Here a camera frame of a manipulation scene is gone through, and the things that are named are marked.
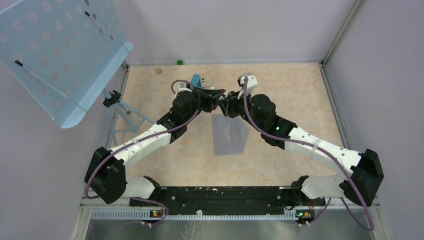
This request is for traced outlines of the colourful toy block assembly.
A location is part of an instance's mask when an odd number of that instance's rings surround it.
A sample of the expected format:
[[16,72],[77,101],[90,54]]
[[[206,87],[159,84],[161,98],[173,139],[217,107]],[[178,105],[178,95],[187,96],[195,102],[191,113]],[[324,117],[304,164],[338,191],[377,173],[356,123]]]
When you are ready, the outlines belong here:
[[201,76],[199,74],[194,74],[190,83],[195,87],[202,89],[210,88],[213,85],[212,81],[209,78]]

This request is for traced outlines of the grey envelope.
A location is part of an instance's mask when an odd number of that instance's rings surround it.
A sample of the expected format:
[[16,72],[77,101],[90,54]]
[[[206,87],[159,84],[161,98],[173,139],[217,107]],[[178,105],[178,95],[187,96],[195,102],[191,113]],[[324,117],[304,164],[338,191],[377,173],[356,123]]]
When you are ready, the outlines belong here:
[[244,153],[248,128],[241,117],[229,118],[212,115],[213,147],[215,156],[232,156]]

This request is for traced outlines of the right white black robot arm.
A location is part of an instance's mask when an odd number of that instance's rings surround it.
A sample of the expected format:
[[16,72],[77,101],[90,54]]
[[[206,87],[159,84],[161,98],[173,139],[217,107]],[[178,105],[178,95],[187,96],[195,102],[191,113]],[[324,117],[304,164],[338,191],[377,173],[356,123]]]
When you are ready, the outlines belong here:
[[336,173],[329,177],[302,176],[291,186],[293,200],[307,206],[317,198],[346,198],[370,207],[384,180],[379,155],[367,149],[358,152],[324,141],[276,113],[276,104],[264,94],[248,95],[244,100],[237,92],[218,99],[226,117],[241,117],[261,134],[269,145],[309,157]]

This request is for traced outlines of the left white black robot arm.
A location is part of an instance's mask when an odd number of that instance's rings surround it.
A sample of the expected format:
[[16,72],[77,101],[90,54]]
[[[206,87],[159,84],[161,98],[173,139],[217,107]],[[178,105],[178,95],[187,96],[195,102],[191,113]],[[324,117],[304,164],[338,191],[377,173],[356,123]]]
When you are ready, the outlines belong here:
[[178,140],[199,114],[216,110],[225,92],[196,87],[181,90],[175,95],[169,112],[146,132],[112,149],[98,148],[84,178],[85,198],[100,198],[106,204],[120,199],[127,189],[127,171],[154,151]]

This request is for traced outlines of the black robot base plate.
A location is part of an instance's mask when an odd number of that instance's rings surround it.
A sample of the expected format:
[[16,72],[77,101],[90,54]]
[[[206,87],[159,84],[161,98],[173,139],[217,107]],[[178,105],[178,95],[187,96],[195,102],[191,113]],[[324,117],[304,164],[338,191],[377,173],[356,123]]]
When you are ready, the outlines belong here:
[[132,197],[131,207],[165,205],[171,216],[194,215],[202,211],[207,216],[282,215],[297,207],[323,207],[323,198],[309,199],[300,190],[287,186],[160,186],[148,202]]

